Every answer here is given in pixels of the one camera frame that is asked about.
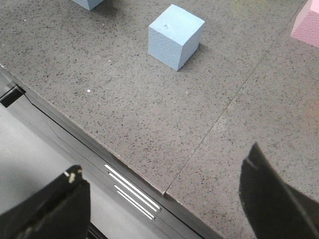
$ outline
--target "foam block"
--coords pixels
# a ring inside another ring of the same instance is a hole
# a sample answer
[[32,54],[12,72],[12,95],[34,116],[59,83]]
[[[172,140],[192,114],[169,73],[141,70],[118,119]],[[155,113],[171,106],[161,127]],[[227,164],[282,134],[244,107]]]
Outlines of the foam block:
[[198,48],[204,23],[172,4],[149,25],[149,54],[178,71]]
[[103,2],[103,0],[73,0],[73,1],[88,10],[92,10],[98,4]]
[[319,0],[308,0],[296,18],[291,37],[319,47]]

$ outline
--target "speckled countertop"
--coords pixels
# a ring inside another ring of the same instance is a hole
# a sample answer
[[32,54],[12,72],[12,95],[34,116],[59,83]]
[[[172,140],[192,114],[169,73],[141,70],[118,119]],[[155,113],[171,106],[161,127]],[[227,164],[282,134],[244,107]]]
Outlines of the speckled countertop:
[[[238,182],[254,141],[319,200],[319,50],[290,38],[304,2],[2,0],[0,64],[225,238],[253,238]],[[147,54],[171,3],[206,21],[178,72]]]

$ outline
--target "light blue cube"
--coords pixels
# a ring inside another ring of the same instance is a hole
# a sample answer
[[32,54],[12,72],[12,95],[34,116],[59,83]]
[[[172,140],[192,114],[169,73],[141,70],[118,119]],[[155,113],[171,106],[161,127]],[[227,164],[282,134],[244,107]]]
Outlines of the light blue cube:
[[103,2],[103,0],[73,0],[73,1],[88,10],[92,10],[98,4]]
[[149,54],[178,71],[198,48],[204,23],[172,4],[149,25]]

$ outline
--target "pink foam block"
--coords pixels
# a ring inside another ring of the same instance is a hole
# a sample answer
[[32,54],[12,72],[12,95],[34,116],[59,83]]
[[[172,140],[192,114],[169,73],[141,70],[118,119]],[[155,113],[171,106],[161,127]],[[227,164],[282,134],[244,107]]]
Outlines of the pink foam block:
[[319,47],[319,0],[308,0],[296,18],[291,37]]

